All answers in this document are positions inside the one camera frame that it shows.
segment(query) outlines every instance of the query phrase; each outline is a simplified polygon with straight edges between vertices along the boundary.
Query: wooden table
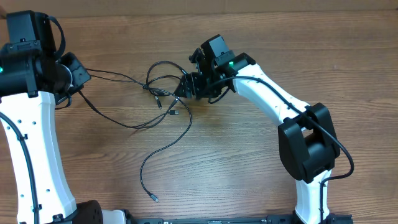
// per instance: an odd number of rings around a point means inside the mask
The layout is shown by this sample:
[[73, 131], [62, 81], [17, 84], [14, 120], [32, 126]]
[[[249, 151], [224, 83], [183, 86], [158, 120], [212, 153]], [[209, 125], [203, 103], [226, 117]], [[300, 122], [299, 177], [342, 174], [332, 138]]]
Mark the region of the wooden table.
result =
[[[398, 215], [398, 12], [306, 12], [213, 16], [139, 16], [59, 19], [67, 50], [88, 68], [126, 73], [144, 81], [156, 61], [188, 71], [188, 56], [221, 34], [237, 54], [246, 52], [276, 83], [331, 112], [339, 140], [352, 154], [352, 177], [330, 182], [332, 212], [356, 223], [397, 223]], [[0, 21], [1, 44], [7, 39]], [[53, 29], [56, 38], [59, 34]], [[179, 75], [169, 66], [153, 77]], [[114, 75], [102, 75], [115, 78]], [[175, 80], [157, 86], [174, 90]], [[161, 113], [140, 86], [92, 79], [84, 94], [114, 119], [139, 124]], [[172, 101], [164, 98], [164, 107]], [[215, 105], [185, 100], [187, 112], [156, 128], [134, 131], [95, 114], [78, 95], [56, 112], [65, 174], [77, 202], [97, 199], [105, 209], [129, 209], [135, 217], [261, 217], [290, 213], [294, 179], [279, 159], [276, 127], [252, 103], [229, 93]], [[17, 192], [5, 135], [0, 140], [0, 222], [15, 223]], [[333, 173], [349, 169], [342, 154]]]

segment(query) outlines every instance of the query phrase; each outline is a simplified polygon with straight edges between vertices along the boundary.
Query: wooden tabletop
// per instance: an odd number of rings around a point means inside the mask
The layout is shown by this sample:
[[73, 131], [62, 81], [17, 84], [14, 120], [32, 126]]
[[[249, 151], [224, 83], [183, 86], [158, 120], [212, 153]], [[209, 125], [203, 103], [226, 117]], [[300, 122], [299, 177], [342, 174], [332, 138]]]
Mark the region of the wooden tabletop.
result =
[[[355, 172], [330, 182], [333, 213], [356, 223], [397, 223], [398, 214], [398, 12], [304, 12], [205, 16], [139, 16], [59, 19], [67, 50], [87, 68], [145, 80], [156, 61], [188, 71], [188, 56], [221, 34], [236, 54], [246, 52], [282, 88], [311, 105], [322, 102], [338, 139], [354, 158]], [[7, 39], [0, 21], [1, 44]], [[59, 34], [53, 29], [56, 39]], [[92, 73], [108, 78], [114, 75]], [[180, 75], [170, 66], [152, 77]], [[174, 90], [175, 80], [154, 86]], [[141, 124], [161, 111], [154, 97], [131, 83], [93, 78], [83, 93], [104, 114]], [[172, 98], [162, 98], [167, 107]], [[219, 103], [184, 100], [193, 125], [176, 145], [189, 117], [178, 116], [135, 131], [95, 114], [79, 95], [56, 111], [63, 168], [77, 202], [96, 199], [104, 209], [126, 208], [137, 217], [262, 217], [291, 213], [294, 179], [279, 159], [277, 129], [251, 102], [229, 93]], [[0, 222], [15, 223], [17, 192], [4, 134], [0, 136]], [[332, 175], [349, 169], [343, 154]]]

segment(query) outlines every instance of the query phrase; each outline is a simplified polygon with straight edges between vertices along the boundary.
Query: beige wall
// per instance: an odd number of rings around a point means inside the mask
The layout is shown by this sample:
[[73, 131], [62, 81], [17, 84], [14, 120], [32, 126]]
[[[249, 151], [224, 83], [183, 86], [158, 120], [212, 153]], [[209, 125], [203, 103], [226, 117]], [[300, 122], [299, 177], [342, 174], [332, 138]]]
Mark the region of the beige wall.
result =
[[0, 0], [0, 6], [6, 12], [31, 9], [57, 17], [86, 17], [391, 10], [398, 8], [398, 0]]

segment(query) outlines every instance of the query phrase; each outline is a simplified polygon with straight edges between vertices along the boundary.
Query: power cord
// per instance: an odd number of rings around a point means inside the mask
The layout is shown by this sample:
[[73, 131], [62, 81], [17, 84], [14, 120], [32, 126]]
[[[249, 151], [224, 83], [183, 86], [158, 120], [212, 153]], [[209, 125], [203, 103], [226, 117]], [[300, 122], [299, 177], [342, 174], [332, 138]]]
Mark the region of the power cord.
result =
[[347, 151], [347, 149], [342, 145], [342, 143], [339, 142], [335, 137], [333, 137], [328, 131], [326, 131], [323, 127], [321, 127], [317, 122], [315, 122], [313, 119], [311, 119], [309, 116], [307, 116], [305, 113], [301, 112], [299, 109], [297, 109], [291, 102], [286, 100], [274, 87], [272, 87], [269, 83], [265, 82], [261, 78], [254, 78], [254, 77], [248, 77], [248, 76], [238, 76], [238, 77], [229, 77], [229, 78], [224, 78], [220, 81], [212, 83], [210, 86], [207, 86], [202, 93], [206, 93], [208, 90], [212, 89], [213, 87], [224, 83], [225, 81], [228, 80], [234, 80], [234, 79], [246, 79], [246, 80], [254, 80], [256, 82], [259, 82], [266, 87], [268, 87], [272, 92], [275, 93], [276, 96], [278, 96], [289, 108], [292, 108], [296, 113], [298, 113], [300, 116], [304, 117], [307, 121], [309, 121], [315, 128], [319, 129], [321, 132], [326, 134], [334, 143], [340, 147], [340, 149], [344, 152], [346, 157], [348, 158], [350, 169], [346, 174], [343, 175], [337, 175], [334, 177], [328, 177], [325, 178], [320, 182], [320, 217], [321, 217], [321, 224], [323, 223], [323, 188], [325, 187], [325, 183], [329, 180], [338, 180], [338, 179], [344, 179], [349, 177], [353, 172], [354, 172], [354, 160]]
[[[175, 100], [173, 100], [173, 102], [171, 103], [171, 105], [169, 106], [169, 108], [167, 109], [167, 111], [166, 111], [165, 113], [162, 113], [162, 114], [158, 115], [156, 118], [154, 118], [154, 119], [152, 119], [152, 120], [150, 120], [150, 121], [148, 121], [148, 122], [146, 122], [146, 123], [137, 125], [137, 126], [128, 126], [128, 125], [122, 124], [122, 123], [120, 123], [120, 122], [118, 122], [118, 121], [116, 121], [116, 120], [114, 120], [114, 119], [111, 119], [111, 118], [107, 117], [106, 115], [104, 115], [103, 113], [101, 113], [98, 109], [96, 109], [95, 106], [88, 100], [88, 98], [87, 98], [81, 91], [79, 91], [79, 94], [83, 97], [83, 99], [86, 101], [86, 103], [88, 104], [88, 106], [89, 106], [94, 112], [98, 113], [98, 114], [101, 115], [102, 117], [104, 117], [104, 118], [106, 118], [106, 119], [108, 119], [108, 120], [110, 120], [110, 121], [112, 121], [112, 122], [114, 122], [114, 123], [116, 123], [116, 124], [118, 124], [118, 125], [124, 126], [125, 128], [134, 128], [134, 129], [144, 129], [144, 128], [148, 129], [148, 128], [153, 128], [154, 126], [156, 126], [156, 125], [158, 125], [160, 122], [162, 122], [162, 120], [165, 118], [165, 116], [166, 116], [167, 114], [179, 114], [179, 111], [177, 111], [177, 110], [171, 110], [171, 109], [175, 106], [175, 104], [177, 104], [177, 102], [180, 102], [180, 103], [185, 107], [185, 109], [188, 111], [188, 114], [189, 114], [189, 117], [190, 117], [190, 122], [189, 122], [189, 125], [188, 125], [188, 127], [186, 128], [186, 130], [185, 130], [174, 142], [171, 142], [171, 143], [168, 144], [167, 146], [164, 146], [164, 147], [162, 147], [162, 148], [160, 148], [160, 149], [158, 149], [158, 150], [156, 150], [156, 151], [150, 153], [150, 154], [144, 159], [144, 161], [143, 161], [142, 164], [141, 164], [141, 168], [140, 168], [140, 171], [139, 171], [139, 178], [140, 178], [140, 181], [141, 181], [141, 186], [142, 186], [142, 188], [145, 190], [145, 192], [151, 197], [151, 199], [152, 199], [153, 201], [155, 201], [155, 202], [158, 202], [159, 199], [158, 199], [154, 194], [152, 194], [150, 191], [148, 191], [148, 190], [146, 189], [146, 187], [145, 187], [145, 185], [144, 185], [144, 181], [142, 180], [142, 170], [143, 170], [143, 168], [144, 168], [144, 165], [145, 165], [145, 163], [147, 162], [147, 160], [148, 160], [150, 157], [152, 157], [154, 154], [156, 154], [156, 153], [158, 153], [158, 152], [160, 152], [160, 151], [163, 151], [164, 149], [167, 149], [167, 148], [169, 148], [170, 146], [173, 146], [175, 143], [177, 143], [177, 142], [188, 132], [188, 130], [191, 128], [192, 121], [193, 121], [192, 113], [191, 113], [189, 107], [188, 107], [179, 97], [175, 96], [174, 93], [171, 93], [171, 92], [169, 92], [169, 91], [167, 91], [167, 90], [163, 90], [163, 89], [160, 89], [160, 88], [152, 88], [152, 87], [149, 87], [149, 85], [152, 84], [153, 82], [155, 82], [155, 81], [157, 81], [157, 80], [160, 80], [160, 79], [163, 79], [163, 78], [177, 78], [178, 80], [181, 80], [180, 77], [177, 77], [177, 76], [174, 76], [174, 75], [164, 75], [164, 76], [157, 77], [157, 78], [154, 78], [154, 79], [152, 79], [151, 81], [149, 81], [149, 75], [150, 75], [150, 72], [152, 71], [152, 69], [153, 69], [154, 67], [156, 67], [156, 66], [158, 66], [158, 65], [162, 65], [162, 64], [173, 65], [174, 67], [177, 67], [178, 69], [180, 69], [180, 71], [181, 71], [184, 75], [187, 74], [187, 72], [186, 72], [181, 66], [177, 65], [177, 64], [174, 63], [174, 62], [170, 62], [170, 61], [160, 61], [160, 62], [157, 62], [157, 63], [153, 64], [153, 65], [149, 68], [149, 70], [148, 70], [148, 72], [147, 72], [146, 84], [143, 84], [143, 83], [141, 83], [141, 82], [139, 82], [139, 81], [137, 81], [137, 80], [135, 80], [135, 79], [133, 79], [133, 78], [127, 76], [127, 75], [124, 75], [124, 74], [122, 74], [122, 73], [109, 72], [109, 71], [104, 71], [104, 70], [95, 70], [95, 69], [87, 68], [88, 71], [92, 71], [92, 72], [110, 73], [110, 74], [113, 74], [113, 75], [120, 75], [120, 76], [122, 76], [122, 77], [128, 78], [129, 80], [114, 80], [114, 79], [110, 79], [110, 78], [104, 78], [104, 77], [99, 77], [99, 76], [96, 76], [96, 75], [91, 75], [92, 77], [100, 78], [100, 79], [108, 80], [108, 81], [112, 81], [112, 82], [131, 82], [131, 83], [136, 83], [136, 84], [142, 86], [143, 89], [148, 90], [152, 95], [154, 95], [154, 96], [157, 98], [158, 106], [159, 106], [160, 108], [161, 108], [161, 105], [160, 105], [160, 101], [159, 101], [159, 97], [158, 97], [158, 96], [172, 96], [172, 97], [175, 98]], [[151, 124], [152, 122], [154, 122], [154, 121], [155, 121], [156, 119], [158, 119], [158, 118], [160, 118], [160, 119], [159, 119], [156, 123]]]
[[27, 172], [29, 174], [29, 182], [30, 182], [30, 191], [32, 192], [32, 202], [33, 202], [33, 213], [34, 213], [34, 224], [39, 224], [39, 201], [37, 200], [37, 191], [36, 191], [36, 182], [35, 182], [35, 175], [33, 172], [32, 160], [30, 159], [30, 154], [26, 146], [25, 136], [22, 135], [21, 131], [18, 127], [2, 112], [0, 112], [0, 118], [3, 119], [12, 130], [14, 130], [15, 134], [17, 135], [17, 139], [22, 146], [22, 151], [24, 151]]

